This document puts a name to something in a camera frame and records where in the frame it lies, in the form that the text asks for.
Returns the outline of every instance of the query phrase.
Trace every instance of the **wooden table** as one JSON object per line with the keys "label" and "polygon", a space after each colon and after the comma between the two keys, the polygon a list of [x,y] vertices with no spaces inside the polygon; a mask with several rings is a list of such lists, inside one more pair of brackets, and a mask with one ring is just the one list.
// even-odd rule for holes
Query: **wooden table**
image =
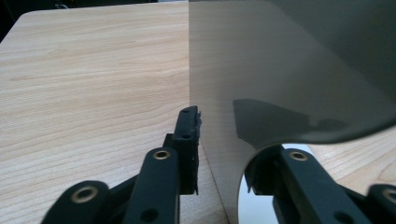
{"label": "wooden table", "polygon": [[[22,16],[0,45],[0,222],[38,223],[77,182],[136,175],[189,105],[188,39],[187,3]],[[364,192],[396,184],[395,135],[311,148]],[[181,197],[181,222],[227,223],[202,150],[200,160],[200,195]]]}

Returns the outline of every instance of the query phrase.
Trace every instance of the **translucent gray plastic sheet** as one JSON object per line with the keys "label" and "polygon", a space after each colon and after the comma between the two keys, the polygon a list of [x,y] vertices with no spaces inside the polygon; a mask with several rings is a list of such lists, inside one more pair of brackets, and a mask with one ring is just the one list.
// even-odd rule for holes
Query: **translucent gray plastic sheet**
{"label": "translucent gray plastic sheet", "polygon": [[242,173],[260,150],[395,124],[394,1],[189,5],[191,104],[232,223]]}

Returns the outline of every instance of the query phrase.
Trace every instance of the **light wood tabletop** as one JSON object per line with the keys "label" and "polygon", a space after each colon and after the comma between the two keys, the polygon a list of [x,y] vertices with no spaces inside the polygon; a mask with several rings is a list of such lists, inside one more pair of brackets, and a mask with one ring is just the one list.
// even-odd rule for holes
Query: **light wood tabletop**
{"label": "light wood tabletop", "polygon": [[[189,102],[188,3],[37,11],[0,45],[0,222],[39,223],[67,188],[138,174]],[[341,184],[396,184],[396,129],[311,146]],[[205,153],[181,223],[227,223]]]}

